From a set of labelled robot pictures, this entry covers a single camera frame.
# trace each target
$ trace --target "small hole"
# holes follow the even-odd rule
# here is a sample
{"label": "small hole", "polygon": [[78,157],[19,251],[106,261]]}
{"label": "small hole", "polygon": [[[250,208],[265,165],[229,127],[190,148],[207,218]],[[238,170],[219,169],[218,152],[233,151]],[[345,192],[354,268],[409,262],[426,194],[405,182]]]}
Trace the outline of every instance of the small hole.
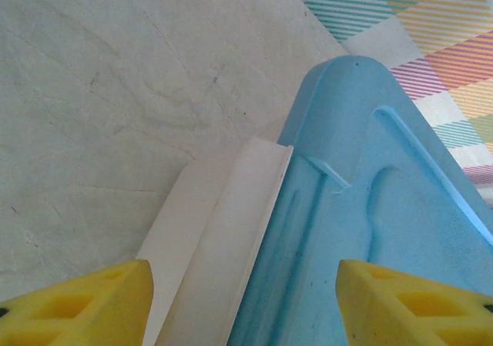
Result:
{"label": "small hole", "polygon": [[370,273],[370,275],[373,278],[377,278],[377,279],[392,279],[394,277],[392,273],[386,271],[385,269],[381,269],[379,267],[372,267],[371,269],[368,270],[368,273]]}
{"label": "small hole", "polygon": [[398,294],[397,298],[417,317],[456,317],[465,312],[451,300],[428,292]]}
{"label": "small hole", "polygon": [[79,315],[89,305],[92,296],[71,295],[52,299],[34,316],[34,319],[66,319]]}
{"label": "small hole", "polygon": [[118,278],[120,275],[122,275],[122,272],[120,271],[114,271],[113,273],[108,273],[106,275],[103,275],[102,277],[107,280],[113,280]]}
{"label": "small hole", "polygon": [[437,332],[438,336],[448,346],[492,346],[493,338],[487,330],[475,329],[445,329]]}
{"label": "small hole", "polygon": [[48,346],[58,335],[58,333],[23,331],[21,334],[11,334],[5,346]]}

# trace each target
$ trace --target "stone floor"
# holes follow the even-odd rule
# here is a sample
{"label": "stone floor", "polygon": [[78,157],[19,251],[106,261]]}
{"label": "stone floor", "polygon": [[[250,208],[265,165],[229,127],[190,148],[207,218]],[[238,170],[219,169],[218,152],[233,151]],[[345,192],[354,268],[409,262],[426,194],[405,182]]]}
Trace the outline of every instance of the stone floor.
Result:
{"label": "stone floor", "polygon": [[0,300],[133,258],[184,165],[344,54],[300,0],[0,4]]}

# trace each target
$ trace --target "blue plastic object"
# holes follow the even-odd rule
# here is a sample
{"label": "blue plastic object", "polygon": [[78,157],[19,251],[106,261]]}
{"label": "blue plastic object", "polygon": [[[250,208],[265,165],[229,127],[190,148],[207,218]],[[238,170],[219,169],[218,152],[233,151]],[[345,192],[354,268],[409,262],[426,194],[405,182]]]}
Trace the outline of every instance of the blue plastic object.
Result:
{"label": "blue plastic object", "polygon": [[493,296],[493,213],[380,63],[313,68],[279,143],[293,158],[229,345],[347,344],[342,259]]}

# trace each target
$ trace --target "yellow plastic piece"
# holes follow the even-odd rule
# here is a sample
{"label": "yellow plastic piece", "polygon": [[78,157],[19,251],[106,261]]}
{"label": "yellow plastic piece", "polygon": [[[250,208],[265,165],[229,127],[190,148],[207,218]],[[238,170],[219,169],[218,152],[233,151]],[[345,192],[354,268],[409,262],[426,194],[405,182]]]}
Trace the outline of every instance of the yellow plastic piece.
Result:
{"label": "yellow plastic piece", "polygon": [[134,260],[0,304],[0,346],[137,346],[153,299]]}
{"label": "yellow plastic piece", "polygon": [[493,346],[493,297],[356,260],[336,291],[350,346]]}

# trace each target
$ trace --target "striped fabric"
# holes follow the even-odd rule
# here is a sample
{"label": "striped fabric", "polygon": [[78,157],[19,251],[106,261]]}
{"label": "striped fabric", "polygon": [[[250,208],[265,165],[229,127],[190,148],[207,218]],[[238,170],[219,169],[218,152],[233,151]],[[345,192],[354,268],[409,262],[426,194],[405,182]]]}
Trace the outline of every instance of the striped fabric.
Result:
{"label": "striped fabric", "polygon": [[491,1],[305,3],[350,53],[387,64],[447,148],[475,150],[452,152],[473,183],[493,183]]}

